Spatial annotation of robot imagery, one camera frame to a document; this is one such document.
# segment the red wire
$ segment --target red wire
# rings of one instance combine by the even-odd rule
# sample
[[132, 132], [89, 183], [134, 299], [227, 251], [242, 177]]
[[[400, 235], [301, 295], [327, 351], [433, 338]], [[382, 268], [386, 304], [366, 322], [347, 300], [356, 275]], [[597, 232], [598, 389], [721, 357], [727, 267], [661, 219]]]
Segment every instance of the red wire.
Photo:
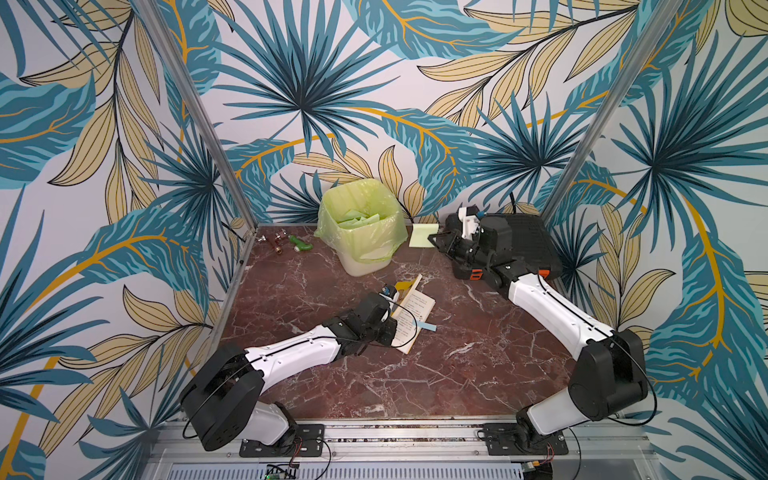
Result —
[[296, 466], [293, 466], [293, 460], [296, 458], [296, 456], [299, 454], [299, 452], [301, 452], [301, 445], [303, 445], [303, 443], [304, 443], [304, 440], [302, 440], [302, 439], [299, 437], [299, 444], [298, 444], [298, 445], [296, 445], [296, 450], [294, 450], [294, 451], [293, 451], [293, 456], [291, 456], [291, 458], [290, 458], [290, 462], [288, 462], [288, 466], [289, 466], [289, 467], [291, 467], [291, 468], [299, 468], [299, 466], [298, 466], [298, 465], [296, 465]]

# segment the metal bracket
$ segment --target metal bracket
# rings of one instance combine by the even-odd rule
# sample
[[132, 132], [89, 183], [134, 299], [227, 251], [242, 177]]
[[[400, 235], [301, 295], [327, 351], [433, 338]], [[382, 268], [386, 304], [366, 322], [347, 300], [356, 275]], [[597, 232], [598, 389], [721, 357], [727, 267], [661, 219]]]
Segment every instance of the metal bracket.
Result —
[[528, 445], [524, 450], [515, 442], [517, 423], [484, 423], [480, 437], [488, 448], [491, 456], [500, 455], [541, 455], [546, 456], [547, 445], [554, 449], [555, 455], [567, 455], [568, 444], [565, 443], [563, 432], [547, 435], [535, 444]]
[[[302, 423], [296, 426], [296, 437], [301, 439], [301, 450], [297, 457], [320, 457], [323, 454], [323, 440], [326, 426], [322, 423]], [[280, 458], [293, 455], [293, 445], [276, 447], [264, 445], [257, 440], [244, 439], [240, 443], [240, 456], [243, 458]]]

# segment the book page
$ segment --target book page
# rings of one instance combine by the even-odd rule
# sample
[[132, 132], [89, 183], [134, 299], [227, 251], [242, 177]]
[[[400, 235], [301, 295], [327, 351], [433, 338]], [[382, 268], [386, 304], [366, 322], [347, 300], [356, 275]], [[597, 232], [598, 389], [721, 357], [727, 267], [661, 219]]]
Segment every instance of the book page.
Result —
[[[413, 316], [416, 317], [416, 320], [419, 322], [426, 322], [427, 316], [429, 316], [429, 313], [435, 306], [435, 299], [411, 288], [401, 305], [413, 312]], [[397, 346], [398, 350], [403, 353], [411, 351], [413, 343], [416, 341], [419, 332], [422, 330], [416, 326], [413, 316], [402, 308], [397, 308], [392, 314], [392, 318], [397, 320], [397, 333], [395, 334], [395, 339], [392, 341], [392, 344]]]

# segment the metal frame pole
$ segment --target metal frame pole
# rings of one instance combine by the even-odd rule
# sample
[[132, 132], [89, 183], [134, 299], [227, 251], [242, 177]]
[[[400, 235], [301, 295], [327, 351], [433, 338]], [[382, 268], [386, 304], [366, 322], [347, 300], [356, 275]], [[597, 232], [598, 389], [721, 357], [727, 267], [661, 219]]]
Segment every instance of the metal frame pole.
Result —
[[165, 22], [160, 9], [155, 0], [134, 0], [134, 4], [141, 13], [141, 20], [147, 27], [147, 33], [154, 43], [155, 48], [160, 53], [165, 68], [170, 72], [170, 76], [176, 82], [182, 101], [190, 112], [190, 117], [195, 123], [195, 128], [200, 132], [203, 142], [206, 144], [211, 157], [214, 159], [216, 167], [221, 174], [221, 180], [230, 189], [232, 198], [235, 200], [240, 214], [243, 216], [249, 230], [254, 231], [258, 222], [250, 211], [248, 201], [243, 196], [243, 191], [237, 183], [235, 173], [232, 170], [227, 154], [221, 146], [218, 135], [214, 130], [214, 124], [210, 121], [208, 114], [203, 107], [200, 95], [194, 86], [190, 72], [181, 58], [173, 38], [170, 36], [170, 29]]
[[602, 134], [605, 125], [611, 119], [611, 115], [618, 109], [621, 101], [624, 100], [624, 96], [634, 83], [635, 78], [642, 71], [646, 60], [656, 48], [661, 35], [664, 34], [664, 31], [682, 4], [683, 0], [659, 0], [650, 19], [648, 19], [648, 24], [645, 25], [645, 29], [640, 34], [637, 44], [631, 49], [624, 67], [619, 71], [616, 80], [611, 85], [608, 96], [600, 105], [598, 111], [595, 112], [594, 119], [589, 124], [587, 132], [576, 147], [576, 151], [570, 161], [565, 165], [558, 184], [554, 186], [544, 211], [541, 212], [541, 218], [545, 223], [549, 223], [555, 209], [565, 198], [565, 194], [571, 187], [576, 175], [581, 170], [584, 162], [587, 161], [587, 156], [592, 152], [595, 141]]

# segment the vent grille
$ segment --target vent grille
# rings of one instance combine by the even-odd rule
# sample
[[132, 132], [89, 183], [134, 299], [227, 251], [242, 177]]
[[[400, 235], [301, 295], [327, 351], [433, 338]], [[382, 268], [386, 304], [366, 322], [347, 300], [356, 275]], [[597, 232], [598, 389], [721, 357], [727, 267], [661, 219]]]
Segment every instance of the vent grille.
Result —
[[[331, 464], [323, 480], [522, 480], [520, 464], [370, 462]], [[292, 471], [297, 480], [314, 480], [325, 465]], [[264, 464], [176, 464], [167, 480], [263, 480]]]

